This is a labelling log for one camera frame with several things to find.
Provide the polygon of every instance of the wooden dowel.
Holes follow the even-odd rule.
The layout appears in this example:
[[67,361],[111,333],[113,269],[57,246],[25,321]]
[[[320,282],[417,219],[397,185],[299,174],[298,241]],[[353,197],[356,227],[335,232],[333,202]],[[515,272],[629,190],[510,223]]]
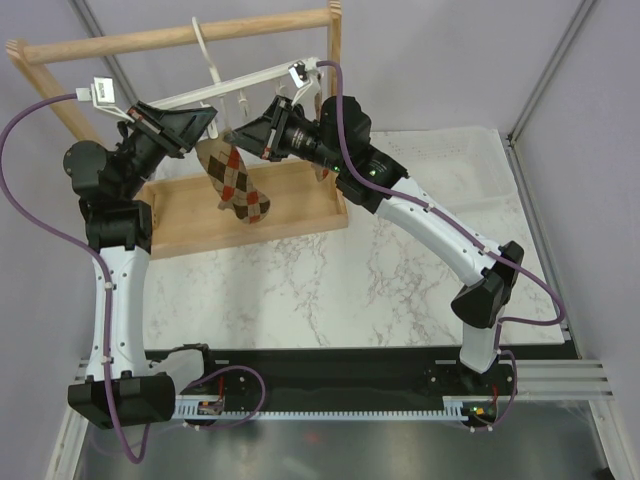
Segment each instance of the wooden dowel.
[[[342,7],[338,0],[329,0],[331,21],[327,32],[327,56],[329,60],[340,63],[342,44]],[[338,81],[333,68],[329,69],[329,95],[338,93]]]
[[[301,12],[249,17],[200,25],[205,41],[250,37],[266,33],[288,32],[328,26],[332,13],[328,8]],[[197,43],[193,27],[165,28],[147,32],[87,38],[48,45],[30,45],[24,48],[24,57],[30,65],[66,62],[80,58],[102,57],[119,53],[141,52],[157,48]]]
[[[327,31],[327,58],[333,62],[340,63],[340,45],[342,43],[342,7],[339,0],[329,0],[329,12],[331,20]],[[338,79],[333,68],[328,69],[329,73],[329,95],[338,93]],[[336,174],[329,172],[329,198],[336,200],[342,196],[336,189]]]

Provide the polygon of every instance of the wooden frame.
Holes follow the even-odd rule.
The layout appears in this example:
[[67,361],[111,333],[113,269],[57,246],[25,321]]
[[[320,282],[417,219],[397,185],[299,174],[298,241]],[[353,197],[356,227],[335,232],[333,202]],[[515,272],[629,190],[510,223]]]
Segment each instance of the wooden frame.
[[[330,60],[340,62],[341,23],[340,1],[329,0],[326,8],[203,23],[200,28],[204,40],[213,41],[327,27],[327,56]],[[29,45],[22,39],[9,40],[6,48],[12,63],[42,98],[50,98],[66,92],[47,68],[46,65],[49,63],[196,43],[197,38],[192,26],[189,25],[48,45]],[[337,84],[333,70],[329,72],[328,84],[330,94],[335,95]],[[52,105],[51,108],[76,139],[103,143],[75,103],[61,102]],[[342,195],[336,191],[333,173],[329,173],[331,178],[323,182],[312,183],[310,179],[314,175],[313,171],[308,165],[300,162],[283,162],[249,168],[251,177],[256,177],[254,182],[258,188],[264,189],[263,191],[274,200],[277,199],[273,202],[269,215],[263,221],[251,226],[235,220],[230,211],[223,212],[209,208],[212,202],[215,202],[214,190],[210,184],[208,189],[204,188],[203,182],[209,182],[204,174],[186,179],[148,182],[137,198],[149,203],[153,210],[153,256],[167,257],[232,247],[347,226],[347,210]],[[292,189],[292,185],[300,182],[305,185],[304,192]],[[198,195],[189,192],[192,188],[199,192]],[[287,195],[292,196],[291,201],[285,201]],[[192,204],[185,204],[184,201],[181,203],[180,200],[176,200],[176,196],[182,200],[189,198]],[[169,197],[180,206],[171,207],[167,203]],[[207,202],[207,208],[198,210],[193,207],[196,203],[202,202]],[[306,205],[306,210],[303,210],[302,214],[300,213],[301,204]],[[176,209],[185,208],[191,213],[196,210],[206,213],[203,213],[202,217],[187,215],[190,223],[185,225],[184,222],[178,221],[178,218],[184,218],[184,216],[176,214]],[[283,211],[275,212],[275,209],[283,209]],[[194,236],[193,241],[189,240],[190,236]]]

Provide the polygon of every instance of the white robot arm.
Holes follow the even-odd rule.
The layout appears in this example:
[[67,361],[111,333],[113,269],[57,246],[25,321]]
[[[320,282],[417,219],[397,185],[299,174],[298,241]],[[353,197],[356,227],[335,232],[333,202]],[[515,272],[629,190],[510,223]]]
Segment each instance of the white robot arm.
[[[96,264],[98,294],[87,382],[69,388],[69,404],[94,424],[104,428],[110,425],[102,401],[105,362],[111,363],[112,378],[117,381],[123,425],[167,420],[175,394],[204,372],[203,356],[195,348],[181,348],[151,368],[142,341],[142,293],[151,250],[151,212],[148,205],[133,198],[165,156],[181,157],[195,146],[216,114],[212,107],[163,109],[223,96],[284,75],[291,75],[299,88],[295,97],[276,95],[260,118],[233,130],[225,140],[265,160],[279,161],[294,155],[338,173],[336,186],[345,198],[398,225],[442,258],[464,284],[452,302],[454,312],[464,322],[460,361],[478,373],[494,364],[498,318],[517,274],[488,253],[519,264],[524,252],[514,242],[500,246],[463,226],[485,246],[484,251],[479,251],[459,230],[430,212],[437,208],[455,218],[424,192],[406,169],[370,144],[371,120],[355,98],[345,97],[345,136],[358,172],[380,187],[420,198],[429,208],[384,195],[358,182],[344,168],[337,135],[336,98],[325,101],[319,121],[304,116],[300,102],[320,90],[317,68],[316,58],[298,60],[150,105],[138,102],[126,113],[115,106],[109,79],[96,78],[90,89],[77,90],[80,100],[92,101],[99,110],[118,117],[123,135],[116,151],[83,141],[76,143],[64,159],[65,171],[80,196],[89,246],[100,253],[112,275],[112,284],[105,284]],[[113,318],[111,345],[105,352],[106,289],[112,292]],[[127,402],[135,407],[126,408]]]

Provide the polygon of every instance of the purple cable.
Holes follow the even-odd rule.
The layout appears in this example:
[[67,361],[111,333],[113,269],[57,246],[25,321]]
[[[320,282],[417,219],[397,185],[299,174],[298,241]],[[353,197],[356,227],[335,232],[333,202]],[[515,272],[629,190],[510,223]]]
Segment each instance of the purple cable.
[[[153,438],[158,438],[160,435],[164,435],[167,432],[171,432],[173,430],[177,430],[179,428],[184,428],[184,426],[182,425],[182,423],[174,423],[172,425],[169,425],[165,428],[163,428],[162,430],[159,430],[157,432],[149,432],[149,436],[147,437],[147,442]],[[104,448],[102,445],[100,445],[98,443],[98,439],[96,438],[96,432],[97,432],[97,428],[93,427],[90,429],[89,432],[89,444],[94,448],[94,450],[96,452],[98,452],[100,455],[104,455],[106,457],[119,457],[120,455],[122,455],[123,451],[122,450],[109,450],[107,448]],[[131,448],[135,448],[138,447],[142,444],[142,440],[138,440],[135,443],[130,444]]]
[[242,425],[243,423],[247,423],[249,420],[255,417],[258,414],[258,412],[260,412],[260,409],[262,408],[262,405],[264,405],[264,401],[267,398],[267,386],[265,385],[264,379],[260,376],[260,374],[251,367],[245,367],[244,365],[229,365],[228,367],[223,367],[220,370],[217,370],[207,375],[206,377],[196,380],[195,382],[191,382],[189,385],[187,385],[187,388],[195,387],[197,385],[200,385],[204,382],[208,382],[209,380],[216,378],[218,375],[222,375],[223,373],[226,373],[226,372],[232,372],[234,370],[243,370],[245,372],[249,372],[251,375],[253,375],[258,379],[258,382],[260,383],[260,401],[258,402],[258,405],[256,406],[256,408],[253,409],[253,411],[249,415],[244,417],[242,420],[238,420],[237,422],[229,423],[226,425],[215,424],[215,425],[209,425],[209,426],[200,426],[199,430],[206,430],[206,431],[227,430],[229,428]]
[[[25,118],[27,115],[35,112],[36,110],[39,110],[48,105],[58,103],[58,102],[63,102],[65,100],[75,100],[76,98],[77,96],[75,93],[68,93],[66,95],[59,95],[57,97],[47,98],[34,105],[31,105],[29,108],[24,109],[22,112],[20,112],[18,115],[16,115],[11,119],[11,121],[7,124],[4,130],[2,130],[2,134],[0,134],[0,189],[2,189],[2,193],[4,193],[5,197],[7,197],[7,200],[9,200],[9,203],[18,211],[18,213],[20,213],[23,217],[25,217],[31,223],[55,235],[56,237],[62,238],[63,240],[66,240],[67,242],[77,247],[80,247],[89,255],[91,255],[100,266],[100,269],[102,270],[102,275],[104,275],[105,283],[111,283],[111,274],[109,273],[109,268],[107,267],[107,264],[97,252],[93,251],[87,244],[85,244],[81,240],[78,240],[77,238],[74,238],[71,235],[67,235],[66,233],[61,232],[57,228],[54,228],[51,225],[46,224],[42,220],[34,217],[15,199],[15,197],[9,190],[7,181],[4,178],[4,170],[2,168],[2,153],[4,152],[4,146],[5,146],[5,143],[7,142],[7,137],[9,136],[9,133],[11,132],[11,130],[13,130],[13,128],[20,122],[20,120]],[[102,344],[102,351],[105,352],[105,354],[106,352],[110,351],[110,345],[111,345],[111,308],[113,304],[112,294],[113,292],[111,290],[105,291],[104,334],[103,334],[104,341]],[[113,398],[113,388],[111,387],[110,363],[105,363],[104,365],[104,384],[105,384],[105,390],[106,390],[107,404],[109,406],[109,416],[111,417],[113,428],[116,432],[116,435],[118,436],[118,439],[120,440],[120,443],[122,444],[122,448],[124,449],[124,453],[127,456],[127,458],[132,463],[138,464],[142,462],[142,460],[144,459],[144,454],[147,447],[147,436],[149,435],[149,425],[145,427],[144,434],[142,436],[140,453],[136,457],[133,451],[131,450],[131,447],[127,443],[127,438],[124,434],[124,431],[122,430],[120,419],[118,418],[116,402],[115,402],[115,399]]]
[[[17,200],[16,198],[13,196],[13,194],[11,193],[11,191],[9,190],[9,186],[7,185],[6,179],[4,177],[4,169],[2,166],[2,153],[4,152],[4,146],[7,142],[7,137],[9,136],[9,133],[11,132],[11,130],[13,130],[13,128],[22,120],[24,119],[27,115],[35,112],[36,110],[39,110],[43,107],[46,107],[48,105],[52,105],[54,103],[58,103],[58,102],[63,102],[66,100],[75,100],[77,98],[75,93],[68,93],[65,95],[59,95],[57,97],[53,97],[53,98],[48,98],[45,100],[42,100],[34,105],[31,105],[30,107],[26,108],[25,110],[23,110],[22,112],[20,112],[18,115],[16,115],[15,117],[13,117],[11,119],[11,121],[7,124],[7,126],[2,130],[2,133],[0,134],[0,189],[2,190],[2,193],[4,194],[4,196],[7,198],[7,200],[9,201],[9,203],[18,211],[18,213],[20,213],[23,217],[25,217],[27,220],[29,220],[31,223],[35,224],[36,226],[42,228],[43,230],[55,235],[56,237],[59,237],[63,240],[66,240],[67,242],[76,245],[77,247],[80,247],[81,249],[83,249],[85,252],[87,252],[89,255],[91,255],[94,260],[98,263],[98,265],[100,266],[100,270],[102,270],[102,274],[104,276],[104,280],[105,280],[105,284],[107,283],[111,283],[112,279],[111,279],[111,273],[109,272],[109,267],[107,267],[107,264],[105,263],[105,261],[102,259],[102,257],[100,256],[100,254],[98,254],[97,252],[95,252],[94,250],[92,250],[87,244],[85,244],[84,242],[82,242],[81,240],[78,240],[77,238],[72,237],[71,235],[68,235],[64,232],[61,232],[60,230],[58,230],[57,228],[52,227],[51,225],[48,225],[47,223],[43,222],[42,220],[36,218],[35,216],[33,216],[31,213],[29,213]],[[102,351],[103,352],[110,352],[111,348],[111,311],[112,311],[112,305],[113,305],[113,291],[111,289],[107,289],[105,290],[105,307],[104,307],[104,332],[103,332],[103,344],[102,344]],[[197,380],[196,382],[192,383],[191,385],[199,385],[201,383],[204,383],[208,380],[210,380],[211,378],[214,378],[218,375],[220,375],[221,373],[224,373],[226,371],[230,371],[230,370],[245,370],[249,373],[252,373],[253,375],[255,375],[258,378],[258,381],[260,382],[260,387],[262,388],[262,397],[260,399],[260,402],[258,403],[258,406],[256,407],[256,409],[251,412],[247,417],[243,418],[242,420],[238,421],[238,422],[234,422],[230,425],[222,425],[219,426],[218,428],[204,428],[204,430],[221,430],[224,428],[231,428],[237,425],[241,425],[243,423],[246,423],[247,421],[249,421],[251,418],[253,418],[258,411],[260,410],[260,408],[262,407],[265,397],[266,397],[266,386],[264,383],[264,380],[262,379],[262,377],[258,374],[258,372],[256,372],[255,370],[253,370],[252,368],[249,367],[242,367],[240,365],[237,366],[230,366],[230,367],[225,367],[222,368],[220,370],[218,370],[217,372],[215,372],[214,374],[211,374],[203,379]],[[123,453],[126,455],[126,457],[129,459],[129,461],[131,461],[131,463],[134,464],[139,464],[142,462],[142,460],[144,459],[146,450],[147,450],[147,440],[149,438],[149,428],[151,425],[146,425],[144,428],[144,432],[142,434],[142,440],[140,442],[138,442],[136,445],[140,445],[140,453],[138,454],[138,456],[136,456],[133,451],[131,450],[131,446],[129,445],[129,443],[127,442],[127,437],[124,433],[124,430],[122,429],[122,425],[120,424],[120,419],[118,418],[118,410],[116,407],[116,402],[113,396],[113,387],[111,385],[111,364],[110,363],[105,363],[104,364],[104,384],[105,384],[105,396],[107,397],[107,405],[109,407],[109,416],[111,418],[111,423],[113,423],[113,429],[116,432],[116,436],[118,437],[118,440],[120,441],[120,444],[122,445],[122,449],[123,449]]]
[[[202,383],[208,382],[208,381],[212,380],[213,378],[215,378],[215,377],[217,377],[219,375],[222,375],[223,373],[231,372],[231,371],[234,371],[234,370],[243,370],[245,372],[249,372],[249,373],[251,373],[252,375],[254,375],[258,379],[258,382],[260,382],[260,389],[261,389],[261,397],[260,397],[260,401],[258,402],[258,405],[256,406],[256,408],[249,415],[247,415],[242,420],[239,420],[239,421],[234,422],[234,423],[230,423],[228,425],[199,426],[199,430],[207,430],[207,431],[208,430],[226,430],[226,429],[229,429],[229,428],[237,427],[238,425],[242,425],[244,423],[247,423],[249,420],[251,420],[253,417],[255,417],[260,412],[260,409],[262,408],[262,405],[264,404],[265,399],[266,399],[267,388],[266,388],[266,385],[264,383],[264,379],[262,378],[262,376],[251,367],[245,367],[243,365],[230,365],[228,367],[221,368],[220,370],[218,370],[218,371],[216,371],[216,372],[214,372],[214,373],[212,373],[210,375],[207,375],[206,377],[203,377],[203,378],[198,379],[198,380],[196,380],[194,382],[191,382],[189,385],[187,385],[187,388],[195,387],[195,386],[200,385]],[[157,438],[160,435],[163,435],[163,434],[165,434],[167,432],[176,430],[178,428],[183,428],[184,426],[185,425],[182,424],[182,423],[170,425],[170,426],[160,430],[157,433],[149,434],[149,436],[147,437],[147,441],[149,439],[151,439],[151,438]],[[100,453],[101,455],[108,456],[108,457],[117,457],[119,455],[122,455],[122,453],[123,453],[122,450],[107,450],[106,448],[102,447],[98,443],[98,441],[96,439],[95,432],[96,432],[96,429],[92,429],[92,431],[90,432],[90,434],[89,434],[89,442],[90,442],[91,446],[98,453]],[[144,441],[145,441],[145,438],[144,438],[144,435],[143,435],[143,439],[142,440],[140,440],[140,441],[138,441],[138,442],[136,442],[134,444],[131,444],[130,446],[131,446],[131,448],[137,447],[138,445],[142,445]]]
[[[344,81],[343,81],[343,77],[342,77],[342,68],[340,67],[340,64],[337,62],[332,62],[331,60],[323,60],[317,63],[317,65],[319,67],[333,67],[336,71],[336,79],[337,79],[337,92],[336,92],[336,97],[337,97],[337,117],[338,117],[338,140],[340,141],[340,151],[342,153],[342,158],[344,159],[345,164],[347,165],[347,168],[349,169],[349,172],[351,173],[351,175],[353,175],[353,177],[360,182],[362,185],[371,188],[372,190],[376,190],[380,193],[384,193],[385,195],[391,195],[393,197],[398,197],[398,198],[402,198],[404,200],[408,200],[409,202],[412,202],[422,208],[425,208],[431,212],[433,212],[433,214],[437,215],[438,217],[440,217],[442,220],[444,220],[445,222],[447,222],[451,227],[453,227],[456,231],[458,231],[463,237],[465,237],[467,240],[469,240],[478,250],[484,250],[485,246],[482,244],[482,242],[480,242],[474,235],[471,235],[469,232],[467,232],[462,226],[460,226],[458,224],[458,222],[456,222],[453,218],[449,217],[449,215],[447,215],[446,213],[444,213],[443,211],[437,209],[437,208],[431,208],[429,206],[429,204],[427,202],[425,202],[424,200],[421,200],[420,198],[417,197],[413,197],[411,195],[407,195],[406,193],[402,193],[402,192],[396,192],[395,190],[391,190],[389,188],[384,188],[381,187],[379,185],[376,185],[373,182],[370,182],[369,180],[367,180],[366,178],[364,178],[362,175],[360,175],[360,173],[358,172],[358,170],[356,169],[356,167],[353,164],[353,161],[351,160],[351,156],[349,155],[349,149],[347,148],[347,140],[345,138],[345,132],[344,132],[344,111],[343,111],[343,90],[344,90]],[[493,260],[500,262],[514,270],[516,270],[517,272],[523,274],[524,276],[526,276],[527,278],[531,279],[535,284],[537,284],[539,287],[541,287],[545,292],[547,292],[549,294],[549,296],[551,297],[551,299],[553,300],[553,302],[556,304],[556,306],[558,307],[558,316],[553,319],[553,320],[549,320],[549,321],[540,321],[540,320],[531,320],[531,319],[527,319],[527,318],[520,318],[520,317],[502,317],[498,320],[498,325],[496,327],[496,338],[495,338],[495,343],[494,346],[496,348],[496,350],[498,350],[498,352],[500,354],[505,354],[508,355],[511,358],[511,362],[513,365],[513,377],[514,377],[514,385],[513,385],[513,392],[511,394],[511,397],[509,399],[509,403],[507,405],[506,410],[504,411],[504,413],[500,416],[499,419],[496,419],[496,421],[494,422],[494,425],[498,425],[499,423],[502,422],[502,419],[504,419],[507,414],[509,413],[509,410],[511,409],[511,405],[513,404],[513,400],[515,398],[516,395],[516,390],[517,390],[517,371],[516,371],[516,361],[515,361],[515,356],[513,355],[513,353],[509,350],[505,350],[504,352],[500,352],[499,350],[499,345],[500,345],[500,334],[502,332],[502,324],[505,322],[514,322],[514,323],[524,323],[526,325],[537,325],[537,326],[542,326],[542,327],[546,327],[546,326],[552,326],[552,325],[557,325],[559,323],[562,322],[562,320],[564,320],[564,318],[566,317],[566,310],[564,307],[564,303],[562,302],[562,299],[560,298],[560,296],[553,291],[553,289],[547,285],[544,281],[542,281],[540,278],[538,278],[536,275],[534,275],[532,272],[530,272],[529,270],[527,270],[526,268],[523,268],[521,265],[518,265],[517,263],[514,263],[510,260],[507,260],[506,258],[501,257],[500,255],[497,255],[491,251],[487,252],[487,255],[489,255],[489,257],[491,257]]]

